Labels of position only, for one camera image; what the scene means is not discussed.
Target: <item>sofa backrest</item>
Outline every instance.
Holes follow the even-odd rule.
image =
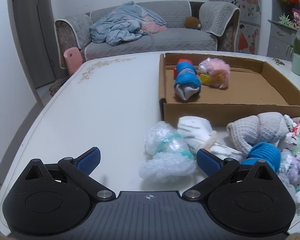
[[[185,19],[191,16],[191,7],[188,1],[140,2],[138,5],[159,14],[168,23],[168,28],[182,28]],[[116,7],[117,6],[92,11],[90,13],[92,22],[94,23],[101,19]]]

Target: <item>blue gripper pad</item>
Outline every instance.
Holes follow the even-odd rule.
[[[73,164],[82,172],[90,175],[91,172],[99,165],[101,159],[100,150],[93,147],[84,154],[75,158]]]
[[[224,165],[224,161],[216,157],[205,149],[200,149],[197,152],[197,164],[201,170],[208,176],[220,170]]]

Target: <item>refrigerator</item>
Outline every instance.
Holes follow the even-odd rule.
[[[257,54],[261,26],[261,0],[210,0],[230,2],[240,9],[236,52]]]

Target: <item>triangular cutout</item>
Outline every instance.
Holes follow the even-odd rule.
[[[254,177],[257,179],[272,180],[272,177],[265,166],[260,166]]]
[[[40,168],[38,165],[33,165],[30,171],[28,172],[26,179],[39,179],[39,178],[43,178]]]

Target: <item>blue blanket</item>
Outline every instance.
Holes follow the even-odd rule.
[[[149,21],[167,26],[167,22],[155,12],[134,2],[124,3],[90,26],[91,40],[95,43],[105,41],[111,46],[122,41],[134,41],[150,34],[141,29],[141,24]]]

